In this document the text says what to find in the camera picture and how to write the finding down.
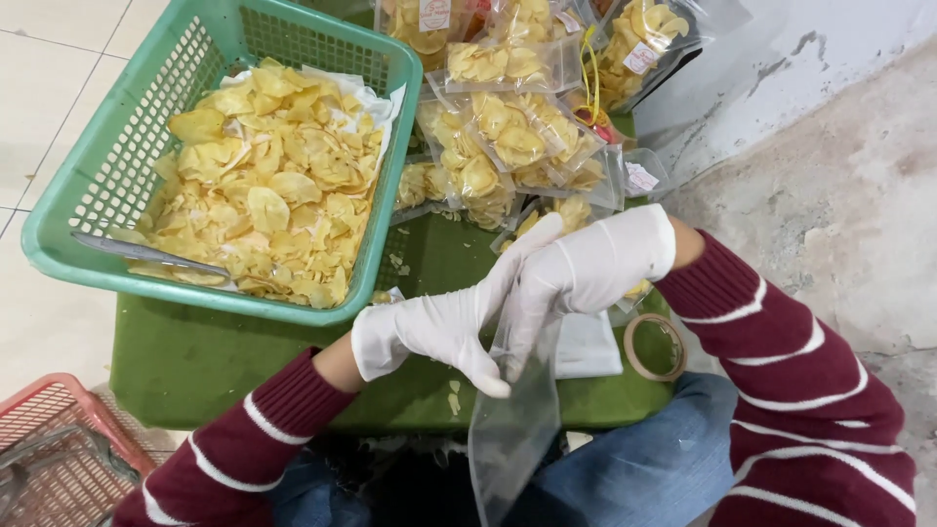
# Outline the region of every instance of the sleeve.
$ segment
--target sleeve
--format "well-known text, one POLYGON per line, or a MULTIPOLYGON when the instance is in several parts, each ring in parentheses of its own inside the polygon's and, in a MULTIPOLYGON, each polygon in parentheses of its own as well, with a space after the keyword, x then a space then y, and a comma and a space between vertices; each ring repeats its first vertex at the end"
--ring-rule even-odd
POLYGON ((325 382, 309 349, 215 421, 189 434, 114 511, 115 527, 270 526, 263 493, 354 399, 325 382))
POLYGON ((736 485, 711 525, 915 525, 904 412, 810 309, 701 232, 703 255, 657 282, 738 388, 736 485))

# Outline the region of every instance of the person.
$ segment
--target person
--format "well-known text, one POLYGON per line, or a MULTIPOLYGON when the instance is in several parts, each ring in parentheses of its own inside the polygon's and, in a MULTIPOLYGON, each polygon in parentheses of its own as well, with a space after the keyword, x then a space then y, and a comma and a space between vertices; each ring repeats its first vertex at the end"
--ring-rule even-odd
POLYGON ((410 353, 508 397, 511 384, 478 340, 501 306, 510 381, 544 324, 606 309, 642 278, 732 383, 684 373, 658 414, 545 460, 506 525, 680 526, 712 505, 710 525, 915 524, 915 466, 896 446, 903 411, 807 307, 657 204, 560 238, 561 223, 545 216, 473 287, 363 310, 349 334, 303 352, 190 434, 117 506, 114 525, 477 525, 473 507, 444 492, 467 486, 467 474, 419 490, 393 485, 398 506, 388 508, 340 487, 335 465, 305 445, 410 353))

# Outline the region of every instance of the roll of tape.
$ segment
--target roll of tape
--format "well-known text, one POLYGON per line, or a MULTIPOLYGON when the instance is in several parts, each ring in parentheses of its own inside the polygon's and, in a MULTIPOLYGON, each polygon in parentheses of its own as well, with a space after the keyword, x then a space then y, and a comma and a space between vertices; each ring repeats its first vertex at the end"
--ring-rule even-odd
POLYGON ((674 326, 670 320, 657 313, 645 313, 629 322, 628 327, 625 328, 625 337, 623 340, 625 356, 628 357, 628 362, 631 363, 632 368, 645 379, 667 383, 674 381, 683 373, 683 370, 687 368, 686 348, 683 346, 683 339, 680 337, 680 332, 677 331, 677 327, 674 326), (657 324, 661 327, 663 332, 670 337, 670 340, 674 342, 673 349, 677 352, 677 360, 675 361, 674 367, 663 375, 659 375, 645 368, 634 352, 634 329, 643 322, 657 324))

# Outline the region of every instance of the concrete floor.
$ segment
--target concrete floor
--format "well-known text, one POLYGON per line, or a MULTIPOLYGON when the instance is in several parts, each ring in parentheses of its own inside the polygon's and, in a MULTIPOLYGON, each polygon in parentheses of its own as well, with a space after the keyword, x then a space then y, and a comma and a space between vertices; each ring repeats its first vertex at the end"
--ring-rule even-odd
POLYGON ((806 303, 895 391, 937 526, 937 38, 664 205, 806 303))

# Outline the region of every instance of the white latex glove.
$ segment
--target white latex glove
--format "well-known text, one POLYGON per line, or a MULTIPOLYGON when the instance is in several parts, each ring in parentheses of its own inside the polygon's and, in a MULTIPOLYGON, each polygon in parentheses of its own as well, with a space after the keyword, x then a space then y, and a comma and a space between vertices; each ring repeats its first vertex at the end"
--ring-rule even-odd
POLYGON ((559 214, 546 215, 472 287, 364 309, 351 329, 351 349, 362 378, 386 375, 414 352, 458 368, 490 397, 508 397, 511 387, 500 379, 478 333, 504 303, 524 259, 556 240, 562 228, 559 214))
POLYGON ((641 279, 662 279, 676 253, 674 227, 652 204, 597 221, 530 255, 504 306, 508 380, 520 375, 541 328, 568 313, 610 308, 641 279))

